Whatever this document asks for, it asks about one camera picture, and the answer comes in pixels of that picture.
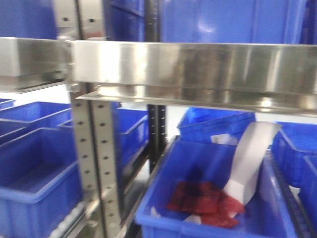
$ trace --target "metal shelving unit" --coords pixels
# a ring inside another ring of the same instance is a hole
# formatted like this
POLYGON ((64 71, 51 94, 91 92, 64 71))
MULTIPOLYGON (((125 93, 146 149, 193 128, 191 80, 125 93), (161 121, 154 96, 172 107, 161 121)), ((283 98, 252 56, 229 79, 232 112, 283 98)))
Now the metal shelving unit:
POLYGON ((104 4, 55 0, 59 40, 0 38, 0 54, 8 52, 0 59, 0 90, 66 82, 70 92, 85 214, 63 237, 138 233, 134 213, 166 146, 165 105, 317 117, 316 46, 158 43, 154 0, 146 1, 151 43, 105 41, 111 19, 104 17, 104 4), (3 62, 14 67, 1 68, 3 62), (111 101, 150 104, 149 145, 124 169, 111 101), (142 180, 139 171, 148 159, 152 175, 142 180))

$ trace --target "shelf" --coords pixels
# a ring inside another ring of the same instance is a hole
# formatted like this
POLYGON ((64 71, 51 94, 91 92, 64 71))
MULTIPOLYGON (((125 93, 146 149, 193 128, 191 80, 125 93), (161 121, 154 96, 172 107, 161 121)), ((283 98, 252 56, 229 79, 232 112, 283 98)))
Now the shelf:
POLYGON ((126 100, 315 116, 317 47, 74 41, 87 100, 126 100))
POLYGON ((0 37, 0 91, 22 93, 63 83, 57 40, 0 37))

